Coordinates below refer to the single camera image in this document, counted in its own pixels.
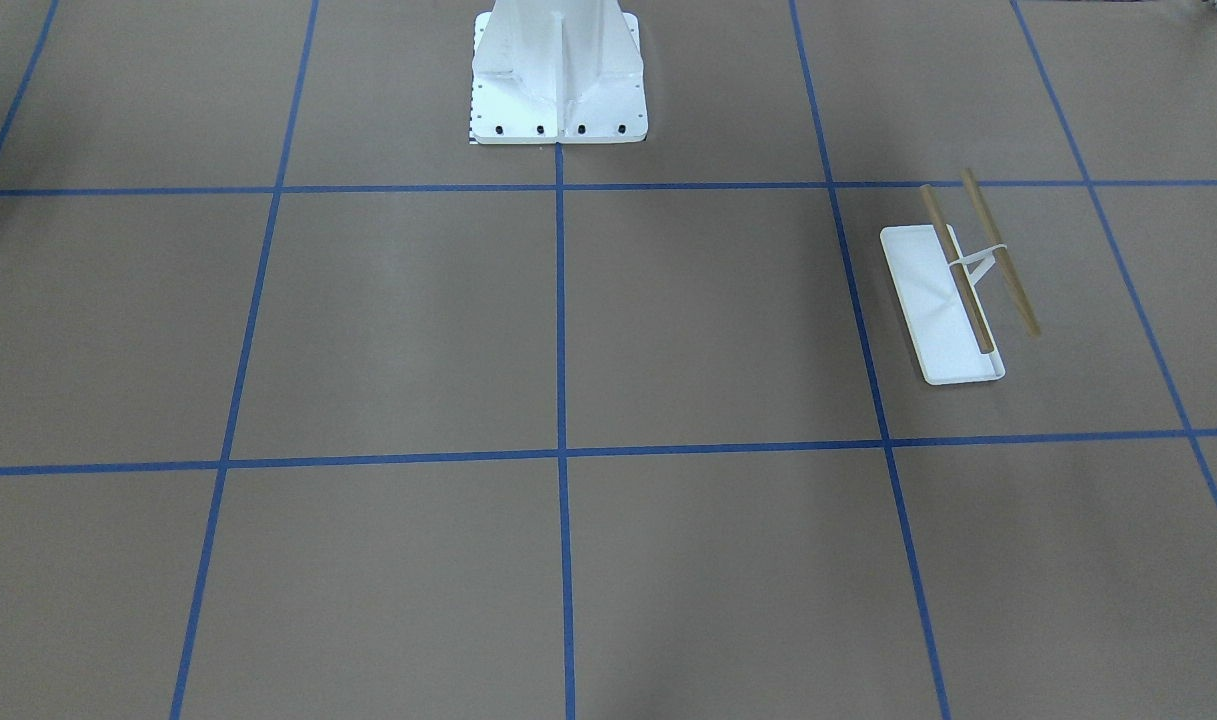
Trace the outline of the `white towel rack with wooden bars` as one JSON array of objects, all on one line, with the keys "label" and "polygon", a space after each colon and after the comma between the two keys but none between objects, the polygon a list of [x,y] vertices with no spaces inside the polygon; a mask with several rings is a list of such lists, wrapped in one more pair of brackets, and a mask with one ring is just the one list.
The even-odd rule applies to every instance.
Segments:
[{"label": "white towel rack with wooden bars", "polygon": [[894,225],[879,234],[920,373],[933,387],[1005,378],[1006,366],[978,293],[978,283],[993,269],[1002,272],[1006,296],[1030,337],[1043,334],[1023,279],[972,168],[963,169],[961,182],[988,240],[982,251],[965,254],[961,249],[932,184],[919,189],[929,223]]}]

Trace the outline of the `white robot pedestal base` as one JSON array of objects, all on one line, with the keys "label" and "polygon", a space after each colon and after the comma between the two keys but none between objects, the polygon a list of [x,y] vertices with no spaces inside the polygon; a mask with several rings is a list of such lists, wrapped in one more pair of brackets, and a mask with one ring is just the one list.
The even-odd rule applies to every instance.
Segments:
[{"label": "white robot pedestal base", "polygon": [[646,140],[640,23],[619,2],[497,1],[472,41],[471,142]]}]

